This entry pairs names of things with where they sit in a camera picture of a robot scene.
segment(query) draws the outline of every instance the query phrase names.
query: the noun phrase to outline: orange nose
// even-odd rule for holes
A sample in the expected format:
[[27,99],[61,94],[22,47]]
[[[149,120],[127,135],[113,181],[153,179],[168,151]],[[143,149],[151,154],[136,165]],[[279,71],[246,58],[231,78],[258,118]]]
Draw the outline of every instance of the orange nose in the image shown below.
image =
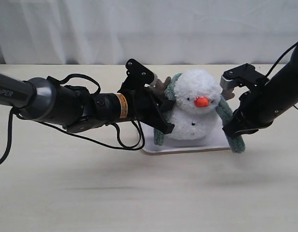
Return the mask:
[[194,101],[194,104],[197,107],[206,107],[206,106],[209,106],[209,101],[208,101],[208,98],[205,98],[205,97],[196,98],[196,100]]

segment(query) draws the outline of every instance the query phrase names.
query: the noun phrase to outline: warning sticker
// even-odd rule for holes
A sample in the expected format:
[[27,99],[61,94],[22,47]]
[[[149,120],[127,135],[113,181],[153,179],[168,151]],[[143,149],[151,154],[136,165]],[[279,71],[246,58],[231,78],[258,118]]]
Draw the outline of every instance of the warning sticker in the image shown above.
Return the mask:
[[126,118],[128,115],[128,102],[123,94],[117,93],[116,96],[118,97],[121,106],[120,118]]

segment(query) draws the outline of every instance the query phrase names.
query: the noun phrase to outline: white curtain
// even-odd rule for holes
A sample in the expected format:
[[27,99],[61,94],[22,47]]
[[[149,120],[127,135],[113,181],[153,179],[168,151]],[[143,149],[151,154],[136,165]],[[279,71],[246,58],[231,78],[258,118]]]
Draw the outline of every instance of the white curtain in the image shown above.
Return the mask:
[[7,64],[273,63],[297,40],[298,0],[0,0]]

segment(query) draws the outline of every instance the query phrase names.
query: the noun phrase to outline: white fluffy body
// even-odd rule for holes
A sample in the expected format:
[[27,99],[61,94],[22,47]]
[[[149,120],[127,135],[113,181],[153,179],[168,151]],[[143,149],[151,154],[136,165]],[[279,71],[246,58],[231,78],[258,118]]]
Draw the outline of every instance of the white fluffy body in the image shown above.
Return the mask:
[[[167,137],[176,140],[193,140],[209,134],[218,121],[215,108],[221,99],[221,87],[215,78],[202,69],[184,72],[174,86],[176,104],[170,123],[175,125]],[[194,100],[206,97],[209,106],[197,107]]]

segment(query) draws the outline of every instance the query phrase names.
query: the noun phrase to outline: white tray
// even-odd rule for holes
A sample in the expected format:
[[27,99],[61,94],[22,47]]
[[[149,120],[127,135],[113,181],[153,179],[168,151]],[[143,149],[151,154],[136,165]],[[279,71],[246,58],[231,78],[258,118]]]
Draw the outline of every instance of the white tray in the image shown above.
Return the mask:
[[179,141],[165,137],[163,146],[154,144],[152,127],[142,123],[142,128],[146,141],[143,151],[151,155],[230,150],[221,120],[214,130],[202,139]]

